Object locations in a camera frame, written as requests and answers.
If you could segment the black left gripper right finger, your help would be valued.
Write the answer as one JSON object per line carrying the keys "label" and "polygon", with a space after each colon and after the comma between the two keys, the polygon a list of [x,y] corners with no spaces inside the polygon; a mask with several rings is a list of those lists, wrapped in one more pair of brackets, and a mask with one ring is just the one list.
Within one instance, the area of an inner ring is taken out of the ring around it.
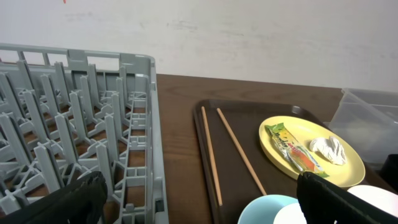
{"label": "black left gripper right finger", "polygon": [[308,224],[397,224],[397,217],[313,172],[298,176],[297,198]]}

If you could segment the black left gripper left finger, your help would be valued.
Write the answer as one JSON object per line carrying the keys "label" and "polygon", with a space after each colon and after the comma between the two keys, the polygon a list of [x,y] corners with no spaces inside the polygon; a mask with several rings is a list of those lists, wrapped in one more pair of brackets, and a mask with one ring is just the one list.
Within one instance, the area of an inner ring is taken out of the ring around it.
{"label": "black left gripper left finger", "polygon": [[106,180],[94,171],[1,218],[1,224],[98,223],[108,198]]}

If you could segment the green orange snack wrapper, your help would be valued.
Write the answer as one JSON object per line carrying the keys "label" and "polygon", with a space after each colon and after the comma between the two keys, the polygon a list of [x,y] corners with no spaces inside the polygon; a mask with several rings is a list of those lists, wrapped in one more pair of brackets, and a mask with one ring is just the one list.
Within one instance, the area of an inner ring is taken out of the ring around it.
{"label": "green orange snack wrapper", "polygon": [[320,177],[328,177],[323,167],[313,158],[306,147],[292,135],[284,123],[265,125],[265,130],[272,139],[272,143],[300,173],[313,172]]}

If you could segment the white tissue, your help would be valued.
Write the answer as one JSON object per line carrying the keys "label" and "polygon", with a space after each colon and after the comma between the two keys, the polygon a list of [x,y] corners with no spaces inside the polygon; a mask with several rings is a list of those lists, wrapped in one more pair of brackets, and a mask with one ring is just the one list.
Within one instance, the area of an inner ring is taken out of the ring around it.
{"label": "white tissue", "polygon": [[345,149],[339,140],[333,136],[327,138],[315,138],[310,143],[312,152],[320,153],[332,164],[343,166],[347,163]]}

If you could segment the light blue bowl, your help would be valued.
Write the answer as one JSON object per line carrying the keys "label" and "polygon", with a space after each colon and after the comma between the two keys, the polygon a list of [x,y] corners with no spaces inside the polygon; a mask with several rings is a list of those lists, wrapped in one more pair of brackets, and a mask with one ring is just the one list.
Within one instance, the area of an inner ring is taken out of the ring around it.
{"label": "light blue bowl", "polygon": [[296,198],[286,195],[265,195],[250,202],[239,216],[238,224],[273,224],[278,212],[293,203]]}

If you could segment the white bowl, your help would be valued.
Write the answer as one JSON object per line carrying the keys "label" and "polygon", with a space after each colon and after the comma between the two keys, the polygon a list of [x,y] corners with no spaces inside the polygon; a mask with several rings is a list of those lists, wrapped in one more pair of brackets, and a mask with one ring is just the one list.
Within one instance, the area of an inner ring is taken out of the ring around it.
{"label": "white bowl", "polygon": [[397,217],[397,194],[371,185],[356,185],[348,192],[367,203]]}

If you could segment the wooden chopstick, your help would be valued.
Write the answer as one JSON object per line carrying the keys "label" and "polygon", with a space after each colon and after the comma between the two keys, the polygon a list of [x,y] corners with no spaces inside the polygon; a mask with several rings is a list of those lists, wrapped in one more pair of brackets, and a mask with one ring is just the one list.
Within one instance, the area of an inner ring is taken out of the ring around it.
{"label": "wooden chopstick", "polygon": [[206,109],[204,106],[201,107],[201,113],[202,113],[202,119],[203,119],[203,124],[204,124],[204,128],[205,128],[206,142],[207,142],[207,146],[208,146],[208,153],[209,153],[211,171],[213,174],[213,180],[214,180],[214,185],[215,185],[215,190],[216,190],[217,201],[218,201],[218,205],[222,206],[223,199],[222,199],[222,195],[221,195],[220,182],[219,182],[219,177],[218,177],[218,172],[217,172],[217,167],[216,167],[216,162],[215,162],[215,156],[214,156],[214,152],[213,152],[213,145],[212,145],[211,136],[210,136],[208,119],[206,116]]}
{"label": "wooden chopstick", "polygon": [[236,146],[236,149],[238,150],[239,155],[241,156],[241,158],[242,158],[245,166],[247,167],[251,177],[253,178],[253,180],[255,181],[255,183],[257,185],[257,187],[259,188],[261,194],[267,195],[264,187],[261,184],[261,181],[259,180],[255,170],[253,169],[253,167],[252,167],[247,155],[245,154],[243,148],[241,147],[237,137],[235,136],[233,130],[231,129],[231,126],[229,125],[229,123],[228,123],[227,119],[225,118],[223,112],[221,111],[220,108],[217,108],[216,111],[217,111],[221,121],[223,122],[223,124],[224,124],[224,126],[225,126],[225,128],[226,128],[226,130],[227,130],[227,132],[229,134],[229,136],[231,137],[232,141],[234,142],[234,145]]}

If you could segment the white cup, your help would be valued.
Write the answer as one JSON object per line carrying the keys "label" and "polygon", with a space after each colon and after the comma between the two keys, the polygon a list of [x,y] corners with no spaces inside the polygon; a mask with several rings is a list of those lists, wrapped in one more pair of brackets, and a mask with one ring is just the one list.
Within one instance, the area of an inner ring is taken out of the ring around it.
{"label": "white cup", "polygon": [[299,203],[292,203],[277,213],[273,224],[307,224],[307,221]]}

